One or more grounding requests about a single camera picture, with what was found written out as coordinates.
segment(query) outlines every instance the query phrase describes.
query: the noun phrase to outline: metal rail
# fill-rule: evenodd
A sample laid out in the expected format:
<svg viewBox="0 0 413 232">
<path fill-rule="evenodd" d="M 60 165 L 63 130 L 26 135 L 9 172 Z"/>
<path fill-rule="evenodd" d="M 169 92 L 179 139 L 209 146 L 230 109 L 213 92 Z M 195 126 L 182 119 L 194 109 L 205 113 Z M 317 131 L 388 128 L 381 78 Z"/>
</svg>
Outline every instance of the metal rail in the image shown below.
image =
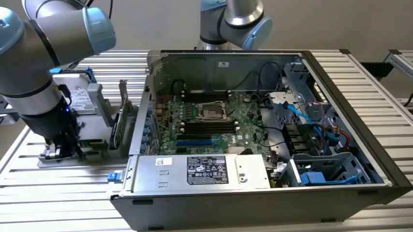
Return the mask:
<svg viewBox="0 0 413 232">
<path fill-rule="evenodd" d="M 313 51 L 337 87 L 350 101 L 404 174 L 413 181 L 413 129 L 404 115 L 358 62 L 340 51 Z M 110 51 L 86 59 L 104 97 L 119 102 L 118 83 L 128 79 L 130 98 L 139 104 L 147 76 L 147 51 Z M 107 174 L 124 165 L 38 168 L 43 139 L 26 128 L 0 161 L 0 231 L 131 232 L 107 200 Z M 230 228 L 229 232 L 410 232 L 413 192 L 389 205 L 374 205 L 342 223 Z"/>
</svg>

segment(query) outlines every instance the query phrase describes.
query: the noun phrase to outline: blue tab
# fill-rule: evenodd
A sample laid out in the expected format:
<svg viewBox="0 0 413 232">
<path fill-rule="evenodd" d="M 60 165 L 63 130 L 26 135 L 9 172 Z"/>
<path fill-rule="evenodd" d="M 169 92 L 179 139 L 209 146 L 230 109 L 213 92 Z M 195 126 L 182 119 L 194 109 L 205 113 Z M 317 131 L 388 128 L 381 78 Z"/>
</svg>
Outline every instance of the blue tab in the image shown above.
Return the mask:
<svg viewBox="0 0 413 232">
<path fill-rule="evenodd" d="M 110 173 L 108 182 L 120 182 L 122 173 Z"/>
<path fill-rule="evenodd" d="M 96 78 L 95 78 L 94 71 L 92 71 L 92 69 L 91 69 L 91 67 L 90 67 L 90 66 L 88 66 L 88 67 L 86 67 L 84 72 L 90 75 L 90 78 L 91 78 L 91 83 L 98 83 Z"/>
<path fill-rule="evenodd" d="M 52 75 L 59 74 L 59 73 L 63 72 L 63 69 L 62 68 L 54 68 L 54 69 L 50 70 L 50 72 L 51 72 Z"/>
<path fill-rule="evenodd" d="M 301 181 L 306 186 L 353 185 L 357 184 L 357 176 L 352 176 L 345 180 L 326 181 L 322 172 L 306 172 L 301 174 Z"/>
</svg>

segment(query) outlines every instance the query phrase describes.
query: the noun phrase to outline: warning label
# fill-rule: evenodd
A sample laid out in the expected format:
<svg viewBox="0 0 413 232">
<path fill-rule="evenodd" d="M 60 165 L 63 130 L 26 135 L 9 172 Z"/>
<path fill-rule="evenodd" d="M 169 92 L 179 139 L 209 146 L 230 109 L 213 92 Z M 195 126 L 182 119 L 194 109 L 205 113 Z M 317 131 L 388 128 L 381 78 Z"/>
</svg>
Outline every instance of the warning label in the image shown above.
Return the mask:
<svg viewBox="0 0 413 232">
<path fill-rule="evenodd" d="M 88 92 L 84 89 L 71 91 L 72 105 L 74 110 L 92 110 L 94 104 L 88 95 Z"/>
<path fill-rule="evenodd" d="M 187 157 L 187 183 L 190 185 L 227 184 L 226 157 Z"/>
</svg>

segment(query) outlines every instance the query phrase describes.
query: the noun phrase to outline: gray metal frame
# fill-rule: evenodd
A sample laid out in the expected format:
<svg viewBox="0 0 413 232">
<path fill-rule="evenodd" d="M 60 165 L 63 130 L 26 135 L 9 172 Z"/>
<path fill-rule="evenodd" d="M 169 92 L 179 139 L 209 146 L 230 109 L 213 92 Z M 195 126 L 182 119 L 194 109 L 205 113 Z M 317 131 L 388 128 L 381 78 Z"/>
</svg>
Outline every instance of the gray metal frame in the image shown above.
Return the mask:
<svg viewBox="0 0 413 232">
<path fill-rule="evenodd" d="M 87 58 L 80 68 L 91 66 L 104 98 L 119 103 L 120 79 L 128 79 L 130 99 L 139 105 L 147 76 L 147 51 L 110 51 Z M 392 106 L 348 55 L 338 50 L 313 51 L 325 71 L 408 179 L 413 182 L 412 127 Z M 0 160 L 0 231 L 132 232 L 107 200 L 122 184 L 108 185 L 108 172 L 127 166 L 98 165 L 39 169 L 43 151 L 40 136 L 26 128 Z M 271 214 L 282 214 L 274 208 Z M 340 223 L 290 224 L 209 230 L 238 232 L 410 232 L 413 229 L 413 192 L 388 205 L 373 205 Z"/>
<path fill-rule="evenodd" d="M 158 53 L 158 59 L 162 59 L 162 63 L 157 62 L 154 65 L 150 64 L 150 76 L 147 78 L 150 82 L 147 82 L 146 85 L 151 91 L 154 91 L 153 89 L 159 91 L 161 89 L 169 89 L 173 80 L 179 78 L 186 81 L 187 86 L 191 86 L 194 90 L 223 91 L 227 89 L 227 86 L 233 86 L 235 85 L 234 83 L 238 83 L 237 80 L 239 80 L 239 77 L 245 76 L 249 70 L 254 69 L 257 62 L 251 62 L 251 60 L 262 60 L 262 63 L 274 59 L 277 59 L 278 62 L 293 62 L 296 59 L 294 57 L 304 58 L 305 65 L 318 83 L 318 87 L 326 94 L 338 115 L 344 118 L 344 123 L 350 129 L 352 135 L 360 144 L 360 148 L 366 154 L 385 184 L 249 190 L 206 190 L 198 192 L 182 190 L 171 193 L 142 193 L 135 191 L 140 183 L 136 182 L 135 175 L 138 159 L 134 159 L 134 163 L 130 162 L 128 164 L 128 167 L 132 167 L 132 169 L 131 174 L 127 174 L 130 178 L 124 180 L 126 188 L 120 194 L 111 196 L 111 202 L 134 230 L 175 230 L 197 227 L 207 228 L 219 226 L 285 224 L 292 222 L 344 221 L 366 206 L 377 203 L 389 203 L 409 191 L 406 188 L 410 188 L 412 185 L 406 185 L 406 178 L 398 176 L 398 173 L 401 173 L 400 170 L 390 167 L 390 163 L 382 163 L 382 160 L 385 160 L 384 156 L 388 156 L 388 160 L 390 159 L 389 155 L 384 152 L 380 154 L 380 158 L 377 158 L 378 153 L 373 153 L 377 152 L 377 150 L 372 150 L 372 145 L 365 144 L 365 141 L 368 141 L 366 138 L 360 131 L 357 131 L 358 128 L 353 127 L 357 118 L 346 118 L 350 112 L 345 111 L 342 106 L 345 102 L 340 102 L 341 105 L 338 105 L 338 102 L 334 102 L 334 99 L 338 99 L 341 93 L 334 93 L 337 90 L 332 90 L 332 86 L 328 86 L 328 81 L 332 83 L 333 81 L 329 76 L 326 76 L 324 70 L 317 69 L 317 65 L 320 64 L 314 61 L 314 57 L 309 52 L 239 51 L 231 53 L 205 53 L 195 51 L 162 51 Z M 231 73 L 231 75 L 227 75 L 225 71 L 217 71 L 213 68 L 215 65 L 219 65 L 218 62 L 225 60 L 230 60 L 231 64 L 235 63 L 237 68 L 229 70 L 235 72 L 235 74 Z M 205 76 L 194 80 L 191 77 L 197 72 L 203 73 Z M 222 76 L 234 76 L 235 78 L 226 78 L 225 83 L 215 84 L 214 81 L 222 80 Z M 254 86 L 253 83 L 246 82 L 239 86 L 239 89 L 253 89 L 251 86 Z M 142 133 L 142 131 L 135 128 L 135 133 Z M 277 208 L 282 209 L 282 215 L 274 217 L 271 212 Z"/>
<path fill-rule="evenodd" d="M 390 50 L 384 62 L 390 63 L 413 79 L 413 51 Z"/>
</svg>

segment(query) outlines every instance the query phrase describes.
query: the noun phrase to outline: metal plate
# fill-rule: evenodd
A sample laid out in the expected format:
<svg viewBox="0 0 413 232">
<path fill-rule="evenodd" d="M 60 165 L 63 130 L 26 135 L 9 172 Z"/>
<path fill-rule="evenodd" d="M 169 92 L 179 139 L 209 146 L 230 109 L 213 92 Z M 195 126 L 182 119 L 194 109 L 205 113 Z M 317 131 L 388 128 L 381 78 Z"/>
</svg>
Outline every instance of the metal plate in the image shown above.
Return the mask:
<svg viewBox="0 0 413 232">
<path fill-rule="evenodd" d="M 313 54 L 317 60 L 328 62 L 330 67 L 334 67 L 332 62 L 340 62 L 341 69 L 350 67 L 349 64 L 342 66 L 342 62 L 353 63 L 340 51 L 314 51 Z M 96 79 L 103 84 L 104 97 L 110 98 L 112 103 L 120 102 L 119 80 L 128 79 L 130 98 L 135 104 L 139 104 L 147 76 L 146 55 L 147 51 L 110 51 L 82 62 L 79 68 L 91 66 Z M 354 73 L 353 68 L 350 72 L 342 73 L 336 70 L 330 75 L 341 76 L 341 79 L 345 79 L 348 75 L 365 78 L 365 74 Z M 378 93 L 373 85 L 358 86 L 348 83 L 338 85 L 338 88 L 345 93 Z M 384 116 L 381 114 L 384 112 L 394 116 L 398 110 L 392 107 L 390 103 L 386 106 L 389 108 L 372 107 L 368 102 L 358 103 L 356 111 L 360 116 Z M 398 123 L 410 128 L 406 120 L 396 121 L 396 123 L 385 127 L 372 125 L 373 134 L 378 138 L 410 136 L 409 129 L 400 130 Z M 0 161 L 0 231 L 131 232 L 132 230 L 106 198 L 108 189 L 118 191 L 122 187 L 120 184 L 112 186 L 107 184 L 107 174 L 123 169 L 126 165 L 39 169 L 38 155 L 42 151 L 43 138 L 26 128 Z M 413 147 L 390 146 L 386 151 L 413 182 Z M 229 232 L 360 232 L 365 230 L 370 232 L 410 232 L 413 230 L 413 192 L 388 205 L 370 206 L 345 222 L 226 229 Z M 218 232 L 222 229 L 194 231 Z"/>
<path fill-rule="evenodd" d="M 270 187 L 262 155 L 142 156 L 136 176 L 134 192 L 146 196 Z"/>
</svg>

